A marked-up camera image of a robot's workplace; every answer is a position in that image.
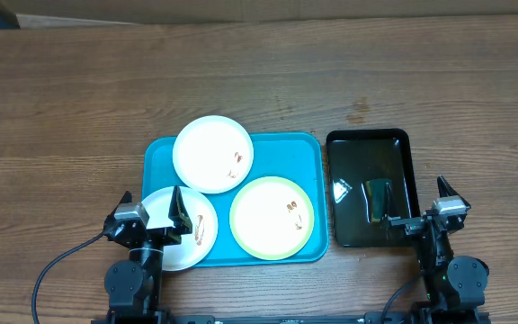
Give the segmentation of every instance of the cream plate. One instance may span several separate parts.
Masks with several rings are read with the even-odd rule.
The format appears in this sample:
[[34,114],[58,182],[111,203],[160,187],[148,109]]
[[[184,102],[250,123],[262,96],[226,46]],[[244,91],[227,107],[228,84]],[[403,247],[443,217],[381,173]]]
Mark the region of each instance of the cream plate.
[[[143,200],[143,206],[149,214],[148,229],[173,226],[168,217],[172,194],[173,187],[166,187]],[[164,271],[178,271],[194,266],[207,256],[217,238],[217,213],[209,199],[187,187],[181,187],[181,194],[193,224],[193,233],[182,235],[181,245],[164,248]]]
[[313,223],[313,205],[307,194],[278,176],[259,178],[243,187],[229,214],[239,246],[264,260],[280,260],[301,250]]
[[241,125],[227,117],[190,122],[173,146],[173,166],[189,187],[219,194],[239,185],[253,164],[253,143]]

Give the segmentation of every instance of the blue tray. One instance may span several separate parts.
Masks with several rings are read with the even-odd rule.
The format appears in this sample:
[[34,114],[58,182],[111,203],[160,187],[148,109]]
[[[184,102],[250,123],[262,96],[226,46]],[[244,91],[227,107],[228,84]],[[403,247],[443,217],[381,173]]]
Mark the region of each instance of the blue tray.
[[[325,180],[321,146],[305,132],[251,134],[254,161],[247,178],[226,193],[205,194],[219,218],[219,232],[209,254],[195,267],[247,266],[316,261],[329,247]],[[175,137],[155,140],[145,152],[143,199],[171,185],[184,185],[173,167]],[[229,210],[235,195],[251,181],[263,176],[281,176],[299,185],[313,203],[315,226],[307,244],[294,256],[267,261],[246,253],[235,241],[229,227]]]

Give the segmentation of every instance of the green sponge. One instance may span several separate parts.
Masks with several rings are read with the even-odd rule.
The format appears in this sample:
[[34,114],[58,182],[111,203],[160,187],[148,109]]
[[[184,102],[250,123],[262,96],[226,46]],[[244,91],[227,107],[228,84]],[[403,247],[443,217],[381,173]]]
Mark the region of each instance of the green sponge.
[[369,205],[369,215],[367,215],[367,218],[370,222],[381,222],[384,213],[383,206],[387,199],[385,195],[386,184],[392,187],[391,180],[387,178],[365,181],[365,193],[367,194],[367,204]]

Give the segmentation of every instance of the plate rim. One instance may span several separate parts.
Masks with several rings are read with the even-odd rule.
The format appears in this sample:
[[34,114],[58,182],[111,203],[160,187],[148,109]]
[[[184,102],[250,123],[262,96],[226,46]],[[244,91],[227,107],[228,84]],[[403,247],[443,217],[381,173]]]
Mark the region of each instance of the plate rim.
[[[174,188],[174,186],[167,186],[165,188],[161,188],[161,189],[155,190],[149,196],[145,197],[145,199],[143,199],[141,201],[141,203],[147,209],[147,207],[144,204],[144,201],[147,200],[151,195],[155,195],[155,194],[157,194],[159,192],[163,192],[163,191],[170,191],[169,194],[173,194],[173,188]],[[180,266],[180,267],[174,267],[174,268],[165,268],[165,263],[163,263],[162,264],[162,268],[161,268],[162,271],[169,271],[169,272],[181,271],[181,270],[188,269],[190,267],[193,267],[193,266],[197,265],[198,263],[200,263],[200,261],[202,261],[202,259],[204,259],[209,254],[209,252],[211,251],[213,246],[215,246],[215,242],[217,241],[217,236],[219,234],[219,217],[217,216],[217,211],[215,210],[215,206],[213,206],[213,203],[211,203],[209,198],[205,197],[205,195],[203,193],[200,193],[197,190],[192,189],[190,187],[186,187],[186,186],[180,185],[179,188],[181,189],[182,192],[186,191],[186,192],[189,192],[189,194],[193,194],[195,197],[202,198],[201,200],[205,204],[208,204],[210,206],[211,210],[213,211],[213,215],[215,216],[215,217],[212,218],[213,221],[215,222],[215,230],[214,230],[213,240],[210,242],[209,247],[206,249],[205,253],[202,253],[201,257],[196,258],[195,259],[196,261],[192,265]]]
[[[193,184],[193,182],[191,182],[191,181],[189,181],[189,179],[187,179],[187,177],[185,176],[183,171],[179,167],[177,167],[179,165],[179,163],[177,161],[177,159],[179,158],[178,157],[179,148],[178,148],[178,145],[176,145],[176,144],[180,143],[183,140],[183,138],[185,136],[187,136],[186,134],[190,129],[196,127],[197,125],[199,125],[203,122],[209,122],[210,120],[224,122],[224,123],[234,127],[239,132],[241,132],[241,134],[245,138],[245,142],[247,143],[247,146],[249,147],[249,156],[250,156],[248,167],[246,168],[243,176],[240,176],[239,179],[237,181],[235,181],[232,185],[221,188],[221,189],[215,189],[215,190],[209,190],[209,189],[202,188],[202,187],[199,187],[198,185]],[[177,135],[177,138],[175,139],[175,142],[173,144],[173,152],[172,152],[173,168],[175,169],[175,173],[179,176],[181,181],[183,181],[188,187],[190,187],[191,189],[194,189],[202,194],[222,194],[222,193],[228,192],[229,190],[231,190],[231,189],[235,188],[236,186],[238,186],[239,184],[241,184],[243,182],[243,180],[245,180],[245,178],[247,178],[247,176],[249,175],[249,172],[251,171],[251,166],[253,165],[254,158],[255,158],[255,155],[254,155],[253,142],[251,141],[251,137],[249,136],[249,133],[247,132],[247,130],[245,128],[243,128],[243,126],[241,126],[241,124],[239,124],[238,122],[236,122],[228,117],[219,116],[219,115],[203,116],[203,117],[200,117],[200,118],[188,123],[185,127],[183,127],[183,129]]]
[[[308,213],[311,217],[311,222],[310,222],[309,228],[308,228],[308,234],[306,234],[305,237],[301,239],[300,243],[297,246],[295,246],[294,248],[292,248],[291,250],[289,250],[285,253],[280,253],[278,255],[266,255],[265,253],[257,252],[256,250],[250,248],[248,245],[243,243],[243,240],[239,237],[238,233],[233,228],[234,223],[235,223],[234,222],[235,207],[241,201],[241,197],[243,197],[243,195],[247,191],[253,189],[254,187],[261,185],[262,183],[271,182],[271,181],[274,181],[275,183],[289,185],[290,187],[295,189],[295,191],[299,194],[299,196],[304,201],[308,202]],[[233,238],[245,252],[247,252],[248,254],[250,254],[253,257],[257,257],[257,258],[260,258],[263,260],[268,260],[268,261],[282,260],[287,257],[291,257],[291,256],[295,255],[297,252],[299,252],[302,248],[305,247],[305,245],[309,241],[309,238],[311,238],[311,235],[313,234],[314,227],[315,227],[315,210],[313,209],[313,202],[311,202],[311,200],[309,199],[307,193],[305,193],[305,190],[303,190],[303,188],[301,188],[298,184],[295,184],[291,180],[284,178],[282,176],[272,176],[272,175],[263,176],[263,177],[257,178],[255,180],[251,181],[250,183],[246,184],[237,193],[237,195],[233,199],[233,202],[231,203],[231,208],[229,209],[229,228],[231,229],[231,234],[233,235]]]

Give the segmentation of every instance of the wood grain surface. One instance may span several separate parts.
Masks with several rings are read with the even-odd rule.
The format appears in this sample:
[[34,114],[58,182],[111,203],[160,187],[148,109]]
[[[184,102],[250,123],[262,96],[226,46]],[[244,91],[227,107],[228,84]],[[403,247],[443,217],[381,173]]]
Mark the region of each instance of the wood grain surface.
[[[31,322],[55,256],[101,230],[143,154],[194,118],[249,132],[399,127],[422,208],[447,179],[473,205],[455,254],[490,266],[494,323],[518,323],[518,16],[0,31],[0,322]],[[55,266],[42,323],[107,310],[102,240]],[[311,264],[166,274],[175,314],[345,315],[382,309],[417,272],[404,248],[340,248]],[[419,287],[397,308],[424,298]]]

